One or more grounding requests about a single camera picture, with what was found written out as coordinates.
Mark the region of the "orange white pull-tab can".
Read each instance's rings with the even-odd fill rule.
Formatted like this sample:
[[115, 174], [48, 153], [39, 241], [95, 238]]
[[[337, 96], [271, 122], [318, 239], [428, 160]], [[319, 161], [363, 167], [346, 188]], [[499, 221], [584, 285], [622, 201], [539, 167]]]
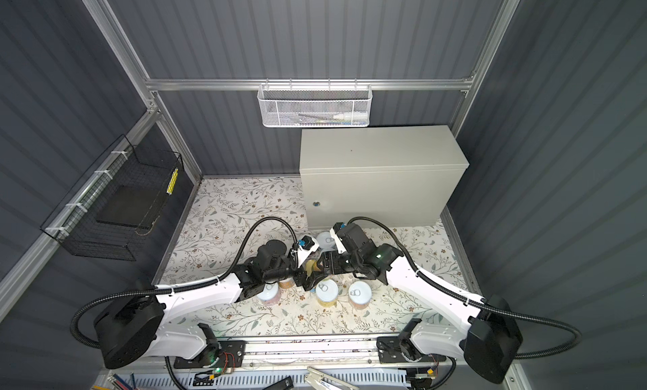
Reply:
[[353, 282], [348, 290], [350, 304], [358, 310], [368, 306], [372, 300], [372, 289], [364, 281]]

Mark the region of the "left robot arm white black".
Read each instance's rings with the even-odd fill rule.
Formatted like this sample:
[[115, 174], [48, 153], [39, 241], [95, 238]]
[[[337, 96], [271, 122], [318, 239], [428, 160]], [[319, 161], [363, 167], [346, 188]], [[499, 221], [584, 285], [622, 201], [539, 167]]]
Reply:
[[291, 248], [270, 240], [258, 248], [255, 257], [235, 265], [225, 278], [170, 285], [168, 294], [130, 295], [111, 301], [94, 320], [104, 365], [116, 369], [150, 356], [206, 361], [206, 349], [217, 342], [208, 325], [187, 329], [171, 321], [206, 307], [245, 301], [271, 284], [296, 279], [305, 260], [318, 248], [317, 240], [310, 236]]

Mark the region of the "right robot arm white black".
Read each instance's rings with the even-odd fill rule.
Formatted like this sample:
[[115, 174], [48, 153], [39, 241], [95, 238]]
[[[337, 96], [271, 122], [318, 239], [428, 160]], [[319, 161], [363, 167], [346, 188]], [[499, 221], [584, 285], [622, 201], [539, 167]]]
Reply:
[[417, 265], [399, 241], [376, 245], [356, 223], [337, 223], [330, 235], [335, 250], [318, 262], [325, 273], [380, 281], [415, 297], [453, 326], [452, 332], [442, 334], [412, 319], [399, 335], [405, 359], [416, 361], [429, 354], [461, 357], [483, 379], [504, 381], [523, 342], [504, 299], [484, 299], [445, 282]]

